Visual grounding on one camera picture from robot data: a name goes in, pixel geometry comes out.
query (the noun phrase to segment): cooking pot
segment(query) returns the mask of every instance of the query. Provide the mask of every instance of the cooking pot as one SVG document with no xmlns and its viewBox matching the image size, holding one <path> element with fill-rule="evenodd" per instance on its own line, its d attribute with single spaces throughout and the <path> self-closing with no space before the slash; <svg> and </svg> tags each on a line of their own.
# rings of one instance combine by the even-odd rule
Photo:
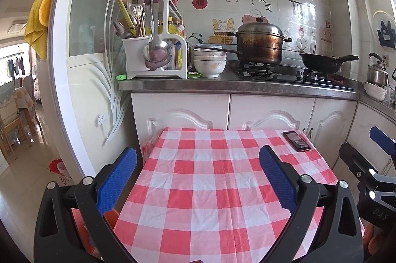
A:
<svg viewBox="0 0 396 263">
<path fill-rule="evenodd" d="M 377 64 L 372 63 L 372 65 L 369 65 L 369 69 L 367 70 L 367 82 L 379 87 L 387 86 L 388 72 L 385 68 L 384 61 L 375 53 L 370 53 L 370 57 L 375 57 L 379 62 L 377 62 Z"/>
<path fill-rule="evenodd" d="M 237 53 L 238 59 L 245 62 L 278 65 L 282 62 L 283 42 L 292 42 L 282 34 L 282 30 L 276 25 L 264 23 L 262 18 L 256 22 L 243 24 L 236 34 L 227 33 L 228 36 L 238 38 L 237 51 L 229 49 L 211 48 L 215 51 Z"/>
</svg>

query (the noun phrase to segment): tablecloth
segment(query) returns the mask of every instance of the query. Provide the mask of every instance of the tablecloth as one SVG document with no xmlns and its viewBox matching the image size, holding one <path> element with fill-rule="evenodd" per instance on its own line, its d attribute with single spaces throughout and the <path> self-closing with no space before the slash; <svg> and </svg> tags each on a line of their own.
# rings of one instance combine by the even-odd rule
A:
<svg viewBox="0 0 396 263">
<path fill-rule="evenodd" d="M 296 152 L 283 131 L 165 129 L 115 234 L 139 263 L 259 262 L 290 217 L 260 167 L 260 148 L 270 145 L 318 183 L 337 182 L 303 132 L 296 130 L 310 144 L 307 152 Z M 296 257 L 306 254 L 321 214 L 316 209 Z"/>
<path fill-rule="evenodd" d="M 28 109 L 30 113 L 34 106 L 34 101 L 30 97 L 26 88 L 25 87 L 17 88 L 15 89 L 15 93 L 17 95 L 16 97 L 17 107 L 21 109 Z"/>
</svg>

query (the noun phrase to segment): gas stove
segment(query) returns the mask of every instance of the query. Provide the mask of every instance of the gas stove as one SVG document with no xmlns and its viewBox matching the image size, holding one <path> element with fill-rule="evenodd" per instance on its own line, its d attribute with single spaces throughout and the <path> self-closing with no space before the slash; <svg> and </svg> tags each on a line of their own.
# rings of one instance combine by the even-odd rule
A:
<svg viewBox="0 0 396 263">
<path fill-rule="evenodd" d="M 272 67 L 266 64 L 243 61 L 239 63 L 239 66 L 230 66 L 230 69 L 244 80 L 295 83 L 322 88 L 353 91 L 352 88 L 343 84 L 342 77 L 337 79 L 337 76 L 333 74 L 328 75 L 309 71 L 308 69 L 302 70 L 282 66 Z"/>
</svg>

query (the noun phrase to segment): stainless steel kettle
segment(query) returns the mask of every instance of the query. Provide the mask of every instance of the stainless steel kettle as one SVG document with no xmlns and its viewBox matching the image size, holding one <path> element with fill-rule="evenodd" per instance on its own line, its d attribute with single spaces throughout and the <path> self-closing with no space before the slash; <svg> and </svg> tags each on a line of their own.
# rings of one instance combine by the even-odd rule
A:
<svg viewBox="0 0 396 263">
<path fill-rule="evenodd" d="M 372 62 L 372 65 L 369 65 L 367 82 L 379 87 L 386 87 L 388 85 L 388 72 L 385 68 L 384 61 L 375 53 L 370 53 L 370 57 L 375 57 L 378 61 L 377 64 Z"/>
</svg>

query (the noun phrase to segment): stainless steel countertop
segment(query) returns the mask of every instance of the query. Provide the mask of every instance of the stainless steel countertop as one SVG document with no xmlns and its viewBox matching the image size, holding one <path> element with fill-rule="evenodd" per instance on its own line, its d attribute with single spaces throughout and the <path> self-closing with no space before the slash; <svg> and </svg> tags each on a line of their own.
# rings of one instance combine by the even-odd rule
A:
<svg viewBox="0 0 396 263">
<path fill-rule="evenodd" d="M 353 92 L 340 89 L 307 86 L 295 83 L 265 82 L 241 79 L 228 67 L 218 78 L 135 78 L 119 81 L 122 91 L 163 92 L 163 93 L 201 93 L 201 94 L 251 94 L 268 96 L 298 96 L 361 101 L 385 115 L 396 123 L 396 111 L 388 104 L 369 97 L 362 84 L 349 80 L 346 84 Z"/>
</svg>

